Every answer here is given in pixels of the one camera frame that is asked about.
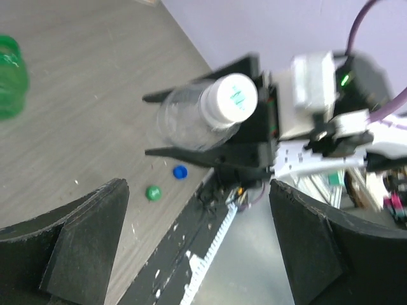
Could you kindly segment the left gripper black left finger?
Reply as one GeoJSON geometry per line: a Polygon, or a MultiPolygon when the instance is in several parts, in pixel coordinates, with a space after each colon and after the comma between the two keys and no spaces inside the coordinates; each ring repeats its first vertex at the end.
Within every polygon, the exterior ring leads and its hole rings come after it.
{"type": "Polygon", "coordinates": [[[126,180],[1,229],[1,304],[103,304],[127,211],[126,180]]]}

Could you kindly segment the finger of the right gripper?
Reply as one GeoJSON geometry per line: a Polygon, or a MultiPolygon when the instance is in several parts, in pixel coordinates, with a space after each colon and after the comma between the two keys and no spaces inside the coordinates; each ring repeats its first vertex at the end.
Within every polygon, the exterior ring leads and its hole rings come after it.
{"type": "MultiPolygon", "coordinates": [[[[229,74],[234,74],[234,73],[239,73],[243,74],[247,77],[249,77],[252,81],[254,81],[254,84],[256,88],[261,87],[261,73],[260,73],[260,61],[259,61],[259,55],[258,54],[246,54],[243,57],[240,57],[236,59],[233,62],[230,62],[226,65],[224,65],[221,68],[218,68],[215,71],[212,71],[209,74],[200,76],[197,79],[191,80],[188,84],[189,85],[194,85],[197,83],[202,83],[204,81],[215,81],[218,80],[222,77],[225,77],[229,74]]],[[[165,90],[161,91],[155,91],[152,93],[147,93],[142,96],[142,101],[143,102],[163,102],[167,96],[172,93],[176,88],[183,87],[184,85],[181,86],[176,86],[176,87],[171,87],[167,88],[165,90]]]]}

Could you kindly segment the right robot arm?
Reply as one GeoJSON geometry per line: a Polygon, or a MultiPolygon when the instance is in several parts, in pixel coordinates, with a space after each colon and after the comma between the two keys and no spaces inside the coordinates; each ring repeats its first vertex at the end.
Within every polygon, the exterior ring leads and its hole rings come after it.
{"type": "Polygon", "coordinates": [[[161,156],[213,168],[222,184],[362,166],[406,164],[406,119],[365,56],[300,55],[278,73],[247,54],[185,85],[143,96],[159,104],[161,156]]]}

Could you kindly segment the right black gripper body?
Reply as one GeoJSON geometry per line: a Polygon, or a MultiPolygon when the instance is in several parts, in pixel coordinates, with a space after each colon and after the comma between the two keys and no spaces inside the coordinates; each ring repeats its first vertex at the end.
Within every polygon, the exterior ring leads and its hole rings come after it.
{"type": "Polygon", "coordinates": [[[273,172],[279,137],[277,86],[270,72],[262,73],[254,82],[259,102],[253,115],[226,143],[223,178],[269,178],[273,172]]]}

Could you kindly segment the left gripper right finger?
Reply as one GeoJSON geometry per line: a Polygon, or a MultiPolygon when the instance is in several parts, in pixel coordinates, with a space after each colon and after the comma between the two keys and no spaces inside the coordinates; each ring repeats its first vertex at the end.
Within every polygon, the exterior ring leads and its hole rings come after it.
{"type": "Polygon", "coordinates": [[[270,182],[270,206],[295,304],[406,304],[406,231],[270,182]]]}

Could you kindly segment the white bottle cap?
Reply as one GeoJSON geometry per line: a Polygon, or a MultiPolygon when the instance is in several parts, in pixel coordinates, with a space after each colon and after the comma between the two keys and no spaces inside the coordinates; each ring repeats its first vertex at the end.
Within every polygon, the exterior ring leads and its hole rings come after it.
{"type": "Polygon", "coordinates": [[[209,85],[199,99],[202,117],[216,129],[247,120],[258,105],[258,91],[249,77],[234,73],[209,85]]]}

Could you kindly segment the clear plastic bottle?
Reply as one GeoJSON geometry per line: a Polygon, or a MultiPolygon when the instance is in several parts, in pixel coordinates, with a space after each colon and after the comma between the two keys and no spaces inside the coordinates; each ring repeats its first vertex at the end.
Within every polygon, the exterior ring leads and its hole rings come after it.
{"type": "Polygon", "coordinates": [[[238,132],[244,121],[229,128],[216,129],[202,117],[199,99],[202,92],[215,81],[186,84],[169,94],[156,114],[154,132],[151,134],[156,146],[208,151],[224,144],[238,132]]]}

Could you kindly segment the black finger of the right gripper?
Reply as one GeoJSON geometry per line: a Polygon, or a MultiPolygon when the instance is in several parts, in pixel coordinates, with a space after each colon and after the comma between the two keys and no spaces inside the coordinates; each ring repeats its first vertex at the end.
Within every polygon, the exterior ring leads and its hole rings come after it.
{"type": "Polygon", "coordinates": [[[145,150],[145,155],[172,158],[204,168],[267,168],[273,165],[273,142],[223,144],[203,152],[165,147],[145,150]]]}

